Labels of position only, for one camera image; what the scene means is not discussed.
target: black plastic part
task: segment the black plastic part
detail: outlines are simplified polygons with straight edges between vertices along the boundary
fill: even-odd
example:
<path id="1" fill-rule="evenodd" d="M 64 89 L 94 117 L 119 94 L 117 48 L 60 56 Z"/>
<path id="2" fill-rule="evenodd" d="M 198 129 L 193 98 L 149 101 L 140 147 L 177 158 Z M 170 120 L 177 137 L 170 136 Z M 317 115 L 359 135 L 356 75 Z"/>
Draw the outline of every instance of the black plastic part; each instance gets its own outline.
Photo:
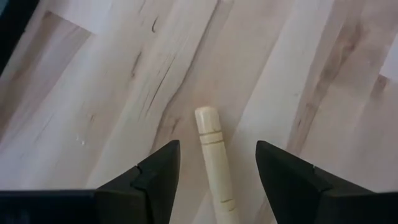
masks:
<path id="1" fill-rule="evenodd" d="M 39 3 L 39 0 L 1 1 L 0 75 Z"/>
<path id="2" fill-rule="evenodd" d="M 376 194 L 265 141 L 256 160 L 278 224 L 398 223 L 398 193 Z"/>
<path id="3" fill-rule="evenodd" d="M 154 224 L 169 223 L 180 170 L 180 142 L 171 141 L 138 164 L 132 185 L 146 192 Z"/>
<path id="4" fill-rule="evenodd" d="M 97 190 L 0 192 L 0 223 L 169 223 L 180 167 L 178 141 Z"/>

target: wood grain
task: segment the wood grain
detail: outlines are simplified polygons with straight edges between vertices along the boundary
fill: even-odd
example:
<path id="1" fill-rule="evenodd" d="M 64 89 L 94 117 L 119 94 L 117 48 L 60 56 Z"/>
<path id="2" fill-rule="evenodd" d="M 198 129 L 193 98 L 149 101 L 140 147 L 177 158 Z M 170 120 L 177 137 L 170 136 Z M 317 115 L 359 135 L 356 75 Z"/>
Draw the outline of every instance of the wood grain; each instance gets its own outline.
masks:
<path id="1" fill-rule="evenodd" d="M 326 65 L 323 67 L 321 75 L 316 77 L 314 81 L 315 87 L 308 88 L 307 96 L 300 103 L 302 107 L 297 111 L 286 149 L 296 155 L 299 155 L 303 148 L 312 121 L 321 101 L 327 94 L 329 86 L 341 70 L 341 66 L 357 48 L 364 35 L 364 28 L 360 19 L 365 1 L 354 0 L 351 3 L 348 17 L 341 28 L 331 54 L 328 56 Z"/>
<path id="2" fill-rule="evenodd" d="M 265 140 L 282 149 L 308 86 L 320 75 L 348 13 L 349 1 L 295 1 L 257 82 L 233 139 L 227 145 L 238 208 L 253 223 L 264 203 L 255 157 Z"/>
<path id="3" fill-rule="evenodd" d="M 398 31 L 396 1 L 368 1 L 358 46 L 341 66 L 320 103 L 302 158 L 370 190 L 397 189 L 396 93 L 379 76 Z"/>
<path id="4" fill-rule="evenodd" d="M 29 125 L 33 115 L 51 92 L 70 60 L 90 36 L 90 33 L 75 24 L 48 12 L 40 23 L 37 35 L 22 58 L 17 72 L 12 75 L 1 105 L 1 171 L 2 188 L 19 188 L 18 176 L 25 164 L 23 157 L 31 146 L 13 147 Z M 32 135 L 35 143 L 42 128 Z"/>
<path id="5" fill-rule="evenodd" d="M 106 23 L 113 0 L 52 0 L 49 10 L 54 14 L 98 34 Z"/>
<path id="6" fill-rule="evenodd" d="M 215 6 L 215 0 L 175 3 L 152 51 L 143 58 L 89 186 L 106 183 L 150 154 L 163 111 L 183 82 Z"/>
<path id="7" fill-rule="evenodd" d="M 228 144 L 290 11 L 290 0 L 221 1 L 185 81 L 164 112 L 152 150 L 179 139 L 181 174 L 171 223 L 200 222 L 210 215 L 211 200 L 194 110 L 215 106 Z"/>
<path id="8" fill-rule="evenodd" d="M 150 50 L 171 2 L 113 4 L 104 32 L 82 45 L 29 122 L 3 149 L 8 153 L 1 159 L 12 163 L 4 174 L 12 180 L 4 179 L 7 187 L 85 187 L 132 88 L 139 56 Z"/>

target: wooden floor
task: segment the wooden floor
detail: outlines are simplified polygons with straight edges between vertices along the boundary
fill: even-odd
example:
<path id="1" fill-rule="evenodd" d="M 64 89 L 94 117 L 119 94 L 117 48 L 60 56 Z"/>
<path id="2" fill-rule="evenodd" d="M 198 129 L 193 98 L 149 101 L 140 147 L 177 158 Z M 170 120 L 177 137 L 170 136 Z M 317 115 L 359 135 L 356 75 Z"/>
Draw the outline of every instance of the wooden floor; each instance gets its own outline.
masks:
<path id="1" fill-rule="evenodd" d="M 241 223 L 266 140 L 398 190 L 398 0 L 42 0 L 0 78 L 0 189 L 93 188 L 172 139 L 171 223 L 215 223 L 194 109 L 220 111 Z"/>

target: rounded tip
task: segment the rounded tip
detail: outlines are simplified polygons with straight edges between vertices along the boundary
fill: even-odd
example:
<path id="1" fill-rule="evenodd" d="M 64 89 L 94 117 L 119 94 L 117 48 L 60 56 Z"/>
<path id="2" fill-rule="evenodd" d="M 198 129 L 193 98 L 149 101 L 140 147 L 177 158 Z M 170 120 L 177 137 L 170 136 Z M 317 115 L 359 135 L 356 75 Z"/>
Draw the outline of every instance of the rounded tip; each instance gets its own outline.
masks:
<path id="1" fill-rule="evenodd" d="M 220 119 L 216 108 L 204 106 L 195 110 L 199 134 L 221 131 Z"/>

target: cream cylindrical object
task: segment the cream cylindrical object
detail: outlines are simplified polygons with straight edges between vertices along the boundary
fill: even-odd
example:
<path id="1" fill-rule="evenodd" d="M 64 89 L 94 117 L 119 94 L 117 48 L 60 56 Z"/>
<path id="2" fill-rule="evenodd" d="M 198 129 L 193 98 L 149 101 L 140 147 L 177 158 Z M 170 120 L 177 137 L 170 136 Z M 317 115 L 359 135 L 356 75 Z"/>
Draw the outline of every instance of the cream cylindrical object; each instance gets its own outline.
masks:
<path id="1" fill-rule="evenodd" d="M 217 224 L 238 224 L 228 158 L 218 112 L 212 107 L 195 110 L 206 171 L 213 196 Z"/>

